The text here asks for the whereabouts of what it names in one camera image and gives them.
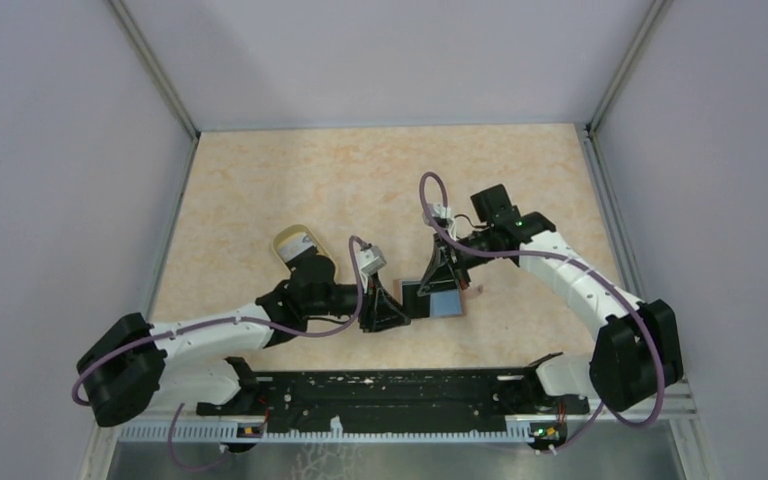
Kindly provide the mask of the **brown leather card holder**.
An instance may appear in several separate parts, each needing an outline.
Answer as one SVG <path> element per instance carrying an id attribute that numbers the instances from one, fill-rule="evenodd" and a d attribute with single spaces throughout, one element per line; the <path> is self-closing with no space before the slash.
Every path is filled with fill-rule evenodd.
<path id="1" fill-rule="evenodd" d="M 397 298 L 401 303 L 401 291 L 400 285 L 402 282 L 416 281 L 410 279 L 399 279 L 395 281 Z M 433 293 L 431 296 L 431 317 L 432 318 L 448 318 L 448 317 L 460 317 L 465 314 L 465 307 L 463 305 L 463 299 L 459 290 L 446 291 L 440 293 Z"/>

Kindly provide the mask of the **beige oval card tray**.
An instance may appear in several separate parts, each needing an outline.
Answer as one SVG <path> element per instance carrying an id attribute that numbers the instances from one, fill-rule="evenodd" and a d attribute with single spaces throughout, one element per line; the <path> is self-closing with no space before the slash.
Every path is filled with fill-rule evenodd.
<path id="1" fill-rule="evenodd" d="M 304 224 L 293 224 L 276 234 L 271 249 L 295 278 L 334 277 L 335 261 L 315 233 Z"/>

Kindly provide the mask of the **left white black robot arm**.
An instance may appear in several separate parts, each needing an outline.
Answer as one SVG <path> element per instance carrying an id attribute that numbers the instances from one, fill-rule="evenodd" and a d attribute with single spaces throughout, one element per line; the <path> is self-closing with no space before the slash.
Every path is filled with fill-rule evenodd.
<path id="1" fill-rule="evenodd" d="M 288 279 L 229 312 L 164 324 L 139 312 L 121 317 L 78 361 L 73 401 L 90 407 L 101 427 L 181 405 L 245 414 L 257 406 L 260 388 L 243 352 L 313 339 L 308 326 L 316 317 L 342 318 L 333 334 L 352 324 L 373 333 L 411 321 L 377 274 L 339 284 L 335 264 L 321 254 L 286 265 Z"/>

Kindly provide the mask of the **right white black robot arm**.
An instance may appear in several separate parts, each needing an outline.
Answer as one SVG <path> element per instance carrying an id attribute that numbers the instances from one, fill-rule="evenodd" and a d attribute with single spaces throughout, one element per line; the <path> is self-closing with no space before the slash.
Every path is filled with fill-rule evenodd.
<path id="1" fill-rule="evenodd" d="M 435 230 L 434 250 L 419 292 L 429 295 L 471 284 L 472 269 L 506 258 L 543 281 L 576 314 L 595 344 L 589 355 L 550 354 L 529 367 L 523 398 L 548 412 L 562 396 L 598 398 L 613 412 L 661 399 L 684 376 L 674 310 L 646 302 L 591 267 L 539 212 L 523 214 L 504 185 L 471 197 L 480 222 L 469 235 L 451 235 L 446 202 L 426 203 L 425 223 Z"/>

